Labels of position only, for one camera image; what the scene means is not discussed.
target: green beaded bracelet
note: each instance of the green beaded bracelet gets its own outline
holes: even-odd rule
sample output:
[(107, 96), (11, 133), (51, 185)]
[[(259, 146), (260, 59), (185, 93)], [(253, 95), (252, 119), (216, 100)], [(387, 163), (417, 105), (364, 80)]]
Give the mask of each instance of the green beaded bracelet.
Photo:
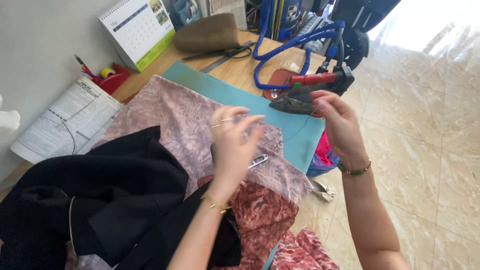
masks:
[(346, 172), (352, 176), (362, 175), (364, 172), (368, 171), (368, 169), (372, 165), (372, 161), (370, 159), (368, 159), (368, 161), (370, 161), (370, 163), (368, 163), (368, 166), (365, 169), (357, 170), (357, 171), (347, 171), (347, 169), (345, 168), (345, 166), (342, 164), (341, 161), (338, 162), (337, 167), (341, 172)]

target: blue hose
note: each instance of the blue hose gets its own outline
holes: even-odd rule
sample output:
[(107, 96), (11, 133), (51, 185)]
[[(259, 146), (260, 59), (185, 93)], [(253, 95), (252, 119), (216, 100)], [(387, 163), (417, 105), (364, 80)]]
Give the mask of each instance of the blue hose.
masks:
[[(272, 6), (271, 0), (267, 0), (267, 16), (266, 18), (260, 18), (260, 37), (258, 38), (257, 44), (255, 45), (255, 48), (253, 49), (253, 58), (255, 60), (259, 60), (260, 63), (258, 63), (257, 67), (253, 71), (253, 79), (255, 80), (255, 85), (262, 90), (269, 90), (269, 89), (287, 89), (290, 88), (290, 85), (281, 85), (281, 86), (276, 86), (276, 85), (264, 85), (261, 84), (260, 81), (258, 80), (258, 73), (262, 66), (270, 60), (272, 57), (275, 55), (285, 51), (286, 49), (289, 49), (291, 47), (300, 45), (300, 44), (305, 44), (307, 42), (310, 42), (312, 40), (318, 40), (321, 38), (331, 38), (331, 37), (336, 37), (337, 32), (331, 31), (332, 29), (337, 29), (337, 28), (342, 28), (345, 27), (345, 23), (343, 21), (336, 21), (332, 24), (325, 25), (322, 28), (315, 29), (309, 33), (306, 33), (302, 36), (298, 36), (290, 40), (289, 42), (283, 44), (282, 46), (272, 50), (271, 52), (268, 52), (264, 55), (258, 55), (258, 48), (260, 47), (265, 34), (267, 32), (267, 22), (268, 22), (268, 15), (270, 14), (270, 9)], [(337, 48), (335, 46), (332, 46), (330, 50), (336, 50)], [(303, 67), (299, 73), (299, 75), (305, 75), (308, 71), (308, 68), (310, 66), (310, 55), (312, 53), (311, 48), (307, 48), (305, 50), (305, 63), (303, 64)]]

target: newspaper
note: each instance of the newspaper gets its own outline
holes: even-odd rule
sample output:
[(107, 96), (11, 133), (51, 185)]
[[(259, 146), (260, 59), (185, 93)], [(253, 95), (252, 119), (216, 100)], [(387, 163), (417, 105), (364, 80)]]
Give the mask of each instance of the newspaper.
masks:
[(247, 30), (245, 0), (209, 0), (210, 15), (233, 13), (237, 28)]
[(82, 77), (10, 149), (33, 164), (52, 157), (85, 154), (122, 107), (122, 103)]

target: woman's left hand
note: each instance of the woman's left hand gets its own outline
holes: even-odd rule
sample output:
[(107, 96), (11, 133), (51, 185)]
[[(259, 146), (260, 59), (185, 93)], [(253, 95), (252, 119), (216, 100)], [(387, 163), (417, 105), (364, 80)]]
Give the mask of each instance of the woman's left hand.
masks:
[(250, 138), (243, 138), (245, 131), (264, 118), (263, 115), (254, 115), (243, 118), (237, 124), (233, 122), (234, 116), (248, 111), (245, 107), (223, 106), (212, 116), (216, 172), (209, 194), (219, 204), (226, 204), (246, 177), (257, 144), (264, 134), (263, 126), (258, 126), (252, 130)]

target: white wall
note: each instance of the white wall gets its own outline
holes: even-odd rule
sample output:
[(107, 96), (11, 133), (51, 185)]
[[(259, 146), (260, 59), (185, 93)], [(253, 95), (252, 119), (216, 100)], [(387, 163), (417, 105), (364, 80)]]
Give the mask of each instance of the white wall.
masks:
[(0, 0), (1, 110), (22, 118), (16, 132), (0, 138), (0, 181), (21, 161), (10, 145), (82, 75), (74, 53), (94, 73), (120, 62), (97, 20), (117, 2)]

